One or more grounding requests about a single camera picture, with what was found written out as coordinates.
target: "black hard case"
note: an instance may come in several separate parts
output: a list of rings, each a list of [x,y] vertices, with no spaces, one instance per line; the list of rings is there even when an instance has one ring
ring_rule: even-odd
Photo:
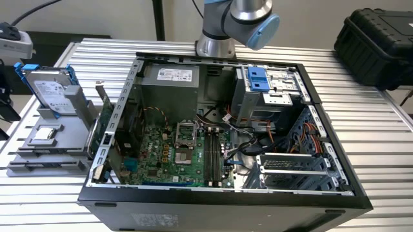
[[[379,89],[413,85],[413,12],[356,10],[334,49],[363,84]]]

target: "white sticker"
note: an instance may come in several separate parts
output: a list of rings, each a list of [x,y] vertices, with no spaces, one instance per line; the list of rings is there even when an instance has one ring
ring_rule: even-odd
[[[55,81],[35,81],[39,94],[50,108],[60,114],[75,114],[71,101],[64,97],[64,88]]]
[[[165,81],[193,81],[193,70],[159,69],[158,80]]]
[[[230,114],[226,114],[226,116],[222,118],[222,120],[224,120],[225,122],[228,122],[228,121],[230,120],[232,117],[233,117],[233,116],[232,116]]]
[[[179,218],[177,214],[131,214],[139,226],[178,227]]]

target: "blue robot arm cap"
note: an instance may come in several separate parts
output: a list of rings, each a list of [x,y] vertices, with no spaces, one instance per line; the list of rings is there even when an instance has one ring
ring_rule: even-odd
[[[254,31],[252,37],[246,42],[246,46],[253,50],[260,50],[270,42],[280,26],[280,16],[277,14],[264,21],[258,29]]]

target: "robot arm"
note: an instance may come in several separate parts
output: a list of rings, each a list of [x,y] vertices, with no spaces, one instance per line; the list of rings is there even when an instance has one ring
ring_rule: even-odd
[[[197,54],[233,58],[234,40],[260,50],[273,38],[280,17],[272,0],[205,0],[205,21]]]

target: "metal rail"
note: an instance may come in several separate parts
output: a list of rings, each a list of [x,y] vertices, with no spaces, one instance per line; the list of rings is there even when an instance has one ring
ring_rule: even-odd
[[[56,65],[72,64],[85,94],[95,104],[102,104],[97,81],[105,81],[106,92],[117,102],[137,51],[194,55],[194,44],[85,39],[68,47]],[[413,231],[413,123],[389,95],[353,80],[334,51],[266,47],[254,52],[238,46],[237,57],[302,63],[306,67],[375,206],[330,232]],[[36,106],[32,98],[23,120],[10,129],[12,139],[0,152],[0,167],[15,158],[16,147],[36,123]],[[77,204],[83,182],[85,176],[10,178],[0,170],[0,230],[109,232]]]

